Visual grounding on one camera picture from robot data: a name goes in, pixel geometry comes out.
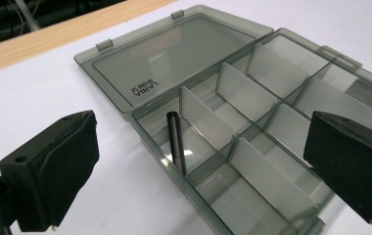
wooden edge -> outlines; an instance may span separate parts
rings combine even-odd
[[[129,0],[0,42],[0,69],[134,19],[174,1]]]

plastic storage box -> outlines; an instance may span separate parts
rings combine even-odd
[[[312,112],[372,129],[372,73],[358,62],[205,6],[75,60],[219,233],[319,233],[334,193],[302,158]],[[171,162],[170,111],[186,176]]]

cable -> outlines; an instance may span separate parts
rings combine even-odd
[[[21,9],[21,12],[24,15],[24,17],[26,18],[26,24],[30,31],[36,31],[40,29],[39,25],[37,25],[37,22],[34,20],[33,15],[31,14],[24,0],[15,0],[15,2],[19,9]]]
[[[40,0],[37,0],[36,6],[34,7],[33,12],[31,13],[33,16],[34,14],[36,14],[37,8],[39,7],[39,2]]]
[[[23,21],[23,18],[22,18],[22,15],[21,13],[19,12],[18,8],[12,3],[11,0],[7,0],[10,5],[15,9],[16,13],[18,14],[19,18],[21,19],[21,24],[22,24],[22,28],[21,28],[21,32],[19,33],[18,36],[22,35],[23,34],[23,30],[24,30],[24,21]]]
[[[9,24],[10,24],[10,35],[9,35],[9,38],[12,38],[13,37],[13,28],[14,28],[14,25],[13,25],[13,22],[10,21],[10,12],[9,10],[7,9],[7,6],[4,5],[4,9],[7,13],[7,16],[8,16],[8,19],[9,19]]]
[[[21,25],[14,26],[13,31],[16,31],[18,28],[21,28],[21,27],[22,27]],[[10,30],[9,29],[0,30],[0,34],[5,33],[6,31],[10,31]]]

hinged lid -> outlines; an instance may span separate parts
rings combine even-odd
[[[271,31],[195,6],[74,58],[129,120],[137,107]]]

white surface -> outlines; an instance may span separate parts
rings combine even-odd
[[[93,110],[100,160],[62,225],[46,234],[210,234],[209,228],[73,56],[179,9],[205,4],[275,29],[286,27],[372,71],[372,0],[181,0],[0,70],[0,160],[63,116]],[[17,225],[14,234],[21,234]],[[372,234],[344,208],[326,234]]]

